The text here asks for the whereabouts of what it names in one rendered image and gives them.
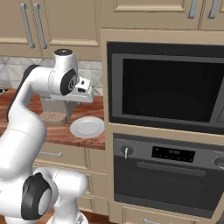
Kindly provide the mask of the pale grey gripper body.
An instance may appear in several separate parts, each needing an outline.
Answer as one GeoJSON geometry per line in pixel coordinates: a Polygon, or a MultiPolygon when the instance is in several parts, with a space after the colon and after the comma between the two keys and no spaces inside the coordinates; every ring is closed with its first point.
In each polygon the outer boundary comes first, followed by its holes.
{"type": "Polygon", "coordinates": [[[88,90],[84,88],[75,87],[73,91],[67,95],[51,94],[53,100],[66,101],[66,102],[89,102],[94,101],[94,90],[90,87],[88,90]]]}

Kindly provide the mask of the white round plate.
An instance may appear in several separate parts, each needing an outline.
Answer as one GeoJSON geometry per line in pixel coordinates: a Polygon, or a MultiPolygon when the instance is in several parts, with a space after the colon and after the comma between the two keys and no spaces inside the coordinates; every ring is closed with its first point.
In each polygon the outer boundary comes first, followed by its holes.
{"type": "Polygon", "coordinates": [[[70,125],[70,132],[80,138],[98,137],[104,130],[104,121],[93,116],[79,118],[70,125]]]}

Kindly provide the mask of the grey oven knob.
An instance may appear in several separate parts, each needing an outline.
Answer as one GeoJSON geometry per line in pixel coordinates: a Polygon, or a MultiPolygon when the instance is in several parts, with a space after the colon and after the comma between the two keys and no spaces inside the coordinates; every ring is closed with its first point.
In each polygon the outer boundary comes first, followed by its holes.
{"type": "Polygon", "coordinates": [[[132,155],[134,149],[130,145],[123,145],[121,148],[121,153],[124,155],[124,158],[127,159],[130,155],[132,155]]]}
{"type": "Polygon", "coordinates": [[[214,160],[214,164],[220,168],[224,170],[224,157],[218,157],[214,160]]]}

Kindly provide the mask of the beige tall oven cabinet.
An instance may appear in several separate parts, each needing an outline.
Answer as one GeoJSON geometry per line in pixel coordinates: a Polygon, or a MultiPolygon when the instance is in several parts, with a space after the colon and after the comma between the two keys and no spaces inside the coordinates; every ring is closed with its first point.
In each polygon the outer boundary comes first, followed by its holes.
{"type": "MultiPolygon", "coordinates": [[[[108,66],[106,44],[109,41],[115,42],[139,42],[139,43],[168,43],[168,44],[190,44],[190,45],[223,45],[223,31],[150,31],[150,30],[116,30],[104,29],[101,32],[101,68],[103,83],[103,106],[105,122],[105,150],[107,167],[107,188],[109,218],[113,222],[123,224],[123,207],[152,211],[163,214],[183,215],[184,217],[202,218],[183,213],[174,213],[145,206],[135,206],[114,200],[114,154],[113,135],[124,134],[140,137],[154,137],[175,141],[183,141],[197,144],[213,144],[224,146],[224,135],[200,133],[193,131],[183,131],[175,129],[162,129],[143,127],[137,125],[112,123],[109,121],[108,103],[108,66]]],[[[216,224],[224,216],[224,193],[222,194],[218,206],[215,208],[213,216],[208,219],[216,224]]]]}

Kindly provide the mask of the black microwave oven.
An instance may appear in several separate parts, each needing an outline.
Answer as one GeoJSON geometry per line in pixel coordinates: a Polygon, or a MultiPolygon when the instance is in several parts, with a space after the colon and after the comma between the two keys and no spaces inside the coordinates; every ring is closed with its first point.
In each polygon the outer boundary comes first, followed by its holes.
{"type": "Polygon", "coordinates": [[[111,123],[224,135],[224,45],[106,44],[111,123]]]}

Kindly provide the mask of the black and grey oven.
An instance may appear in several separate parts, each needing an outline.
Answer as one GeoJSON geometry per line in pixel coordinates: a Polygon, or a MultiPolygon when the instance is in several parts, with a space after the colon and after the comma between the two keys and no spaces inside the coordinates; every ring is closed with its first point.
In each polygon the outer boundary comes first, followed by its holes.
{"type": "Polygon", "coordinates": [[[114,200],[211,218],[224,193],[224,146],[113,135],[114,200]]]}

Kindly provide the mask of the dark oven door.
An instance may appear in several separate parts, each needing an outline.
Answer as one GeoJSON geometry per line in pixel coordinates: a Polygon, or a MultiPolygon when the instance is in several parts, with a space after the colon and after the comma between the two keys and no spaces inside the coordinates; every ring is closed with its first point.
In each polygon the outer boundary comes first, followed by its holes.
{"type": "Polygon", "coordinates": [[[134,158],[114,158],[114,200],[210,219],[224,193],[224,171],[134,158]],[[137,167],[137,162],[206,172],[204,177],[137,167]]]}

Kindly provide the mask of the beige drawer below oven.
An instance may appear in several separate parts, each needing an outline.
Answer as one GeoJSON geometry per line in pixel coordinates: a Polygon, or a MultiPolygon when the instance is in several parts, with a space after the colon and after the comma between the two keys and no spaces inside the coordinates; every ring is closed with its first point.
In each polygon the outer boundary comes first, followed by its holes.
{"type": "Polygon", "coordinates": [[[146,224],[144,218],[161,224],[216,224],[215,221],[201,218],[184,217],[183,215],[157,213],[124,206],[122,208],[123,224],[146,224]]]}

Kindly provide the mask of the grey and tan small appliance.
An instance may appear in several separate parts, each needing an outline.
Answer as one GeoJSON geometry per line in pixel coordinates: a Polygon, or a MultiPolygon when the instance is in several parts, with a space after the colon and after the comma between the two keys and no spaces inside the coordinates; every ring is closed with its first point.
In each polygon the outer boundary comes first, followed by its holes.
{"type": "Polygon", "coordinates": [[[40,98],[43,112],[39,115],[46,126],[63,126],[70,119],[77,106],[75,101],[58,101],[40,98]]]}

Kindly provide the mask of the beige drawer front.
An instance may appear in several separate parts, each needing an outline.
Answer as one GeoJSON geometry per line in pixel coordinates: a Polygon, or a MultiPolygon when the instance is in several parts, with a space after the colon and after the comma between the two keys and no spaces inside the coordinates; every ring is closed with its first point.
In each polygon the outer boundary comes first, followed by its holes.
{"type": "Polygon", "coordinates": [[[39,165],[51,165],[65,168],[87,169],[88,159],[83,148],[71,145],[44,143],[40,152],[62,153],[62,157],[39,155],[35,163],[39,165]]]}

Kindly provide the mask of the beige upper cupboard door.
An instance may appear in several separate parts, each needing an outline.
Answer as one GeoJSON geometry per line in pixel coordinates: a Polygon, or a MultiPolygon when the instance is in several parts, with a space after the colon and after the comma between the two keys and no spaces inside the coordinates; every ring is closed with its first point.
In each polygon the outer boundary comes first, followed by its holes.
{"type": "Polygon", "coordinates": [[[219,0],[219,5],[215,19],[208,19],[207,13],[210,11],[213,0],[205,0],[203,4],[202,16],[199,28],[202,31],[222,31],[224,32],[224,0],[219,0]]]}
{"type": "Polygon", "coordinates": [[[51,58],[60,48],[71,49],[78,60],[100,60],[100,0],[31,0],[40,4],[40,16],[47,48],[43,58],[51,58]]]}
{"type": "Polygon", "coordinates": [[[0,0],[0,56],[42,58],[32,0],[0,0]],[[27,38],[20,4],[27,4],[26,14],[35,48],[27,38]]]}
{"type": "Polygon", "coordinates": [[[196,17],[186,13],[192,0],[101,0],[103,28],[196,30],[203,0],[198,0],[196,17]]]}

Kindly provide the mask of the beige cupboard door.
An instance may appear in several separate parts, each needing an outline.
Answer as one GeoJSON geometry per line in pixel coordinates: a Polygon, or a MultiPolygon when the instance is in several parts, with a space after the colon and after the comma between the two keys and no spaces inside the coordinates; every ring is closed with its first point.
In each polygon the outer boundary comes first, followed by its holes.
{"type": "Polygon", "coordinates": [[[199,28],[202,31],[222,31],[224,32],[224,0],[219,0],[219,5],[215,19],[208,19],[207,13],[210,11],[213,0],[205,0],[203,4],[202,16],[199,28]]]}
{"type": "Polygon", "coordinates": [[[85,173],[85,176],[87,177],[87,190],[77,199],[77,203],[80,210],[93,213],[95,211],[93,178],[90,173],[85,173]]]}
{"type": "Polygon", "coordinates": [[[0,0],[0,56],[42,58],[32,0],[0,0]],[[27,4],[26,14],[35,48],[27,38],[20,4],[27,4]]]}
{"type": "Polygon", "coordinates": [[[31,0],[40,4],[40,16],[47,48],[43,58],[51,58],[60,48],[71,49],[78,60],[100,60],[100,0],[31,0]]]}
{"type": "Polygon", "coordinates": [[[196,17],[186,13],[192,0],[101,0],[103,28],[196,30],[203,0],[198,0],[196,17]]]}

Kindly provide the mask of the beige lower cupboard door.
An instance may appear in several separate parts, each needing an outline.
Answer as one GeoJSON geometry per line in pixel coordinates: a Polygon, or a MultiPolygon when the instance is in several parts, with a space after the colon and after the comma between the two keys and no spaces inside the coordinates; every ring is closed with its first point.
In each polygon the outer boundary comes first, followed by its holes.
{"type": "Polygon", "coordinates": [[[93,213],[95,211],[93,178],[90,173],[85,173],[85,176],[87,177],[87,190],[77,199],[77,203],[80,210],[93,213]]]}

